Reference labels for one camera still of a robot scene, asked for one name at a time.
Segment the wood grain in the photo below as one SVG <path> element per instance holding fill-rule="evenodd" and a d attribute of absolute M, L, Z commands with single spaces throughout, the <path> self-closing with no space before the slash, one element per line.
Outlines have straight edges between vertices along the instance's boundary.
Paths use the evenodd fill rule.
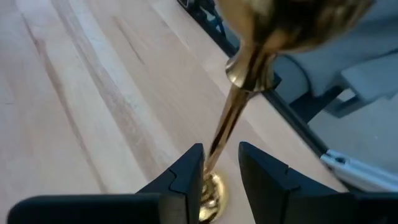
<path fill-rule="evenodd" d="M 0 9 L 0 222 L 37 194 L 135 192 L 194 143 L 210 145 L 227 57 L 176 1 L 0 0 Z M 240 141 L 345 190 L 259 96 L 217 165 L 231 191 L 220 223 L 254 223 Z"/>

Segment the brass stem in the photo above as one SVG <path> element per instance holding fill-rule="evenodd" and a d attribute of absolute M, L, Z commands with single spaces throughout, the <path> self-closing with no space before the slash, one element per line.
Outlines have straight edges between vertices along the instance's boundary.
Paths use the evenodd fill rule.
<path fill-rule="evenodd" d="M 224 105 L 223 114 L 218 123 L 213 142 L 211 143 L 207 160 L 205 161 L 205 180 L 210 171 L 213 170 L 221 152 L 225 148 L 236 122 L 238 121 L 238 118 L 252 95 L 253 92 L 251 91 L 243 90 L 236 85 L 231 86 Z"/>

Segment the trophy cup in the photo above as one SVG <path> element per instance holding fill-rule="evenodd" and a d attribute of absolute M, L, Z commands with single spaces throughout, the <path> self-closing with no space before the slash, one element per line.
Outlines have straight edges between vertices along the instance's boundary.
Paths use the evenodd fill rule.
<path fill-rule="evenodd" d="M 226 186 L 213 168 L 246 103 L 271 87 L 271 65 L 277 54 L 314 49 L 355 25 L 372 3 L 373 0 L 218 0 L 221 15 L 239 36 L 241 45 L 226 66 L 232 86 L 205 161 L 200 223 L 216 220 L 226 207 Z"/>

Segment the black plastic jaw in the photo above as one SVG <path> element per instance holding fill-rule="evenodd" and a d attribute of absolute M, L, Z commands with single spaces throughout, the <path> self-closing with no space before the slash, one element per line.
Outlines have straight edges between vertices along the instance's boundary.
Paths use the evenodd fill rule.
<path fill-rule="evenodd" d="M 257 224 L 398 223 L 398 194 L 340 194 L 242 142 L 239 165 Z"/>
<path fill-rule="evenodd" d="M 15 205 L 7 223 L 195 224 L 202 182 L 203 146 L 195 144 L 136 194 L 33 197 Z"/>

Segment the gray chair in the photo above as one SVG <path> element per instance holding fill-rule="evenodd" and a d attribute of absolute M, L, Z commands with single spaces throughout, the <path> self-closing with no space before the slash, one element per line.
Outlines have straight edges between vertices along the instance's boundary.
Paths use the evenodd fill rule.
<path fill-rule="evenodd" d="M 356 96 L 334 101 L 329 112 L 341 117 L 398 90 L 398 1 L 379 0 L 348 33 L 320 48 L 281 55 L 274 68 L 282 78 L 277 88 L 288 102 L 310 91 L 321 97 L 335 86 Z"/>

